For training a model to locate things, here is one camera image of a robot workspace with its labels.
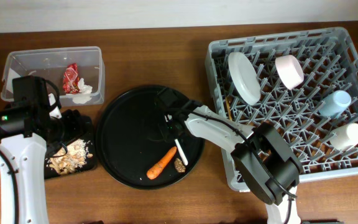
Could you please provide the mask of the white plastic fork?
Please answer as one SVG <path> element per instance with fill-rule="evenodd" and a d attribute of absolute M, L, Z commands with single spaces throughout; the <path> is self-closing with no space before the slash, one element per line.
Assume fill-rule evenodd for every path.
<path fill-rule="evenodd" d="M 188 159 L 186 158 L 185 153 L 183 151 L 183 148 L 181 147 L 181 144 L 180 144 L 178 139 L 175 139 L 175 144 L 177 146 L 177 149 L 178 149 L 179 155 L 181 157 L 181 160 L 183 162 L 183 165 L 187 166 L 188 165 Z"/>

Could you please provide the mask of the orange carrot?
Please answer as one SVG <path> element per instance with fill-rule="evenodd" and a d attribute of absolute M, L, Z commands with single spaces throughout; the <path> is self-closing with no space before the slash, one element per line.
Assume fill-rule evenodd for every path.
<path fill-rule="evenodd" d="M 176 152 L 176 146 L 169 149 L 168 152 L 161 158 L 161 160 L 159 160 L 147 171 L 147 177 L 150 180 L 156 179 L 162 173 L 167 164 L 172 160 Z"/>

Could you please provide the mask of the brown walnut shell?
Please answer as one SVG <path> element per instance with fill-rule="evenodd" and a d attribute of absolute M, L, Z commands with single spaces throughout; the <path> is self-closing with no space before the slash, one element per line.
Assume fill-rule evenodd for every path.
<path fill-rule="evenodd" d="M 186 167 L 185 165 L 183 164 L 183 162 L 181 161 L 181 159 L 179 158 L 176 158 L 175 161 L 174 161 L 174 167 L 175 167 L 175 170 L 178 172 L 178 173 L 184 173 L 186 171 Z"/>

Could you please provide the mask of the red snack wrapper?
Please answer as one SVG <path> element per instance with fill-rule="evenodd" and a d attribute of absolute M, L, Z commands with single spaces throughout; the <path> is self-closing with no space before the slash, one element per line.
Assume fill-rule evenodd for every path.
<path fill-rule="evenodd" d="M 66 94 L 77 94 L 80 89 L 78 87 L 78 82 L 80 76 L 78 73 L 78 66 L 76 63 L 73 63 L 67 66 L 65 73 L 63 74 L 63 90 Z"/>

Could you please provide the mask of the wooden chopstick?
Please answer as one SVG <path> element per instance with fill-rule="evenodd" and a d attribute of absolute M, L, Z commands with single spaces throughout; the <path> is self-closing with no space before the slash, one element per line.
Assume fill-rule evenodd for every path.
<path fill-rule="evenodd" d="M 231 108 L 230 108 L 230 103 L 229 103 L 229 98 L 228 97 L 225 97 L 225 103 L 226 103 L 226 109 L 227 109 L 228 118 L 229 118 L 229 120 L 232 121 Z"/>

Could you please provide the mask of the grey plate with food scraps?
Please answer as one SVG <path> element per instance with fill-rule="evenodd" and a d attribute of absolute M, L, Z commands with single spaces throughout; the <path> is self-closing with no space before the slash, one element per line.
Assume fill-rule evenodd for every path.
<path fill-rule="evenodd" d="M 250 60 L 240 52 L 228 57 L 229 73 L 240 97 L 248 104 L 255 105 L 261 96 L 261 86 Z"/>

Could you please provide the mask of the pink saucer bowl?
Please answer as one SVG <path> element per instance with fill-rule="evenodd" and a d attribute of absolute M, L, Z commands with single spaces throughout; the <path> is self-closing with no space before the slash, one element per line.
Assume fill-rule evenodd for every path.
<path fill-rule="evenodd" d="M 304 74 L 299 61 L 293 55 L 281 56 L 275 59 L 277 73 L 282 83 L 292 90 L 304 80 Z"/>

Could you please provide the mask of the blue plastic cup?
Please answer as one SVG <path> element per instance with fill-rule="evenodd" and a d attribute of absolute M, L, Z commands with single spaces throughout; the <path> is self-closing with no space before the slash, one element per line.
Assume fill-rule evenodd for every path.
<path fill-rule="evenodd" d="M 318 110 L 322 116 L 335 118 L 351 104 L 352 98 L 348 92 L 337 90 L 323 99 L 324 105 Z"/>

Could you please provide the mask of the cream paper cup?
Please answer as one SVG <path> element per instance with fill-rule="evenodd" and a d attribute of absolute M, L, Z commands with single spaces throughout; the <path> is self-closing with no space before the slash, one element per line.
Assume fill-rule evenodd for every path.
<path fill-rule="evenodd" d="M 350 123 L 332 130 L 335 136 L 329 141 L 340 151 L 346 151 L 358 144 L 358 124 Z"/>

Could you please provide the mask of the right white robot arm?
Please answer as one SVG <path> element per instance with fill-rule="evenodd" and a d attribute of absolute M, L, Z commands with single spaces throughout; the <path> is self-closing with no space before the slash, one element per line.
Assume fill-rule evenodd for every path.
<path fill-rule="evenodd" d="M 167 128 L 172 135 L 188 132 L 230 154 L 249 190 L 265 204 L 268 223 L 301 222 L 296 190 L 302 164 L 274 126 L 239 124 L 205 105 L 159 107 L 167 117 Z"/>

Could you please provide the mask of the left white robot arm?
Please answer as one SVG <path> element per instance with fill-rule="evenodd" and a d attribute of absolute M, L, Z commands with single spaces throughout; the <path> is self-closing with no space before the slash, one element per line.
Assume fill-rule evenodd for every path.
<path fill-rule="evenodd" d="M 45 158 L 86 132 L 77 110 L 61 115 L 31 106 L 0 111 L 2 223 L 48 223 Z"/>

